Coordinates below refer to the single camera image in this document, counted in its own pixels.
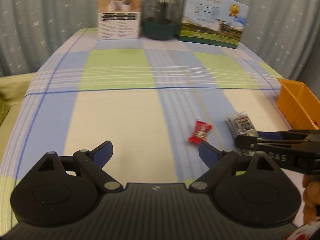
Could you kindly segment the person's right hand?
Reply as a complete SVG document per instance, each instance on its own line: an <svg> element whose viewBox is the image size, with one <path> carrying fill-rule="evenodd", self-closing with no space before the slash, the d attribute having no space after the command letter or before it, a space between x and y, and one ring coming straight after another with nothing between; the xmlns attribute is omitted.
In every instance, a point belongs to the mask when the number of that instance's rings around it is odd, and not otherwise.
<svg viewBox="0 0 320 240"><path fill-rule="evenodd" d="M320 204L320 184L319 181L311 181L309 175L304 175L303 177L303 200L304 200L304 223L308 224L316 220L317 215L317 205Z"/></svg>

